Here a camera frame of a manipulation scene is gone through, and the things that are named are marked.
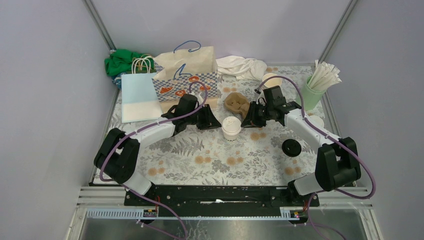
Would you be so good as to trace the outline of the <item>white paper coffee cup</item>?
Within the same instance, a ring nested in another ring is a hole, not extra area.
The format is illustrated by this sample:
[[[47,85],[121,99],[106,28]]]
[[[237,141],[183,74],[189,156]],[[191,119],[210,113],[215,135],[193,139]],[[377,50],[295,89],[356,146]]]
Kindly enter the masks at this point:
[[[222,127],[221,128],[222,132],[223,132],[223,136],[226,140],[228,141],[234,141],[239,133],[241,132],[242,128],[239,126],[237,128],[225,128]]]

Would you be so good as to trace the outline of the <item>blue checkered paper bag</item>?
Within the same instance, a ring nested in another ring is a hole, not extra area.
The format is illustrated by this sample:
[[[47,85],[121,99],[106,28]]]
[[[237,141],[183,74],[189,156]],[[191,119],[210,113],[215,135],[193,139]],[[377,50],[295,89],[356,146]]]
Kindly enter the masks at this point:
[[[201,46],[182,49],[186,41],[173,51],[161,53],[153,58],[156,75],[152,83],[160,102],[161,110],[168,111],[176,105],[184,94],[204,93],[207,90],[206,103],[216,107],[220,95],[218,64],[213,46]]]

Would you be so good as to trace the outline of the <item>white coffee lid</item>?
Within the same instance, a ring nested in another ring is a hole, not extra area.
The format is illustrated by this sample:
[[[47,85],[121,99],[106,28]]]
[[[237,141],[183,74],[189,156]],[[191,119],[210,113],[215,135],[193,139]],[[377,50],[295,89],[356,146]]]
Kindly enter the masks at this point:
[[[241,121],[235,116],[228,116],[222,121],[224,128],[238,128],[241,127]]]

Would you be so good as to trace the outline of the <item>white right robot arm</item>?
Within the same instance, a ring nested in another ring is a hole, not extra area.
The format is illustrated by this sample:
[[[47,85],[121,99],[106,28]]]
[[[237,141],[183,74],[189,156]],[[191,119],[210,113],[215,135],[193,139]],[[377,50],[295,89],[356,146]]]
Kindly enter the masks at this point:
[[[329,192],[361,178],[355,141],[313,125],[301,105],[286,101],[279,86],[264,90],[264,104],[250,102],[241,126],[261,128],[267,121],[294,131],[317,154],[314,172],[288,183],[286,198],[291,205],[301,205],[311,193]]]

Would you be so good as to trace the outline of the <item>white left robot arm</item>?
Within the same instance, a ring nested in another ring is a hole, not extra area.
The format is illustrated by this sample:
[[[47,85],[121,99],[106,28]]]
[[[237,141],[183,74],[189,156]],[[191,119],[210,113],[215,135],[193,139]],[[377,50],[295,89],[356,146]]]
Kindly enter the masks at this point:
[[[192,94],[184,94],[178,104],[173,105],[155,122],[131,133],[113,128],[100,146],[93,164],[112,181],[136,192],[136,199],[144,206],[152,204],[155,192],[152,182],[136,171],[140,149],[183,132],[187,126],[195,125],[199,130],[220,128],[209,104],[199,102]]]

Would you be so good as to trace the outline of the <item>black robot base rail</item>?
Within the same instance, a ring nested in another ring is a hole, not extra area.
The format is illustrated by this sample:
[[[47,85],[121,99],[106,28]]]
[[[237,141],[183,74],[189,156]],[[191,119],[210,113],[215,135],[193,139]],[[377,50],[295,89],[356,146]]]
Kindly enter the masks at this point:
[[[159,217],[278,217],[283,207],[320,205],[317,196],[296,196],[285,186],[158,185],[145,194],[125,194],[126,207],[152,207]]]

